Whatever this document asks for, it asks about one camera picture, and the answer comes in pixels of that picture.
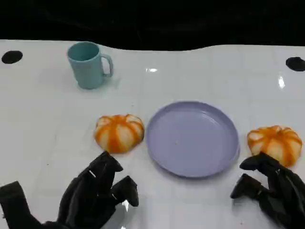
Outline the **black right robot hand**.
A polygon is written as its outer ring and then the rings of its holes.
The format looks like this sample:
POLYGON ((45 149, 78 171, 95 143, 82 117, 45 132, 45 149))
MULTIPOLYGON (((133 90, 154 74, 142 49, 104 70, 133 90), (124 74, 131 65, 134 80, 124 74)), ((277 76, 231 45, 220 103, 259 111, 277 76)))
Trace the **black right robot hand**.
POLYGON ((262 212, 286 229, 305 227, 305 184, 296 173, 263 152, 245 159, 240 168, 258 170, 267 176, 268 188, 244 173, 230 198, 248 197, 258 201, 262 212))

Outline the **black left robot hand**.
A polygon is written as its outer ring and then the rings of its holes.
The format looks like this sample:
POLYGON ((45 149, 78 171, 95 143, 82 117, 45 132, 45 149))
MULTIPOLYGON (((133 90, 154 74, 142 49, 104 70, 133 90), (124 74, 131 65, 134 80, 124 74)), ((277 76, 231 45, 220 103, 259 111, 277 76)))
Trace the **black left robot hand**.
POLYGON ((100 229, 112 217, 117 205, 128 201, 139 205, 137 184, 130 176, 114 183, 123 167, 107 151, 95 158, 65 190, 55 222, 45 229, 100 229))

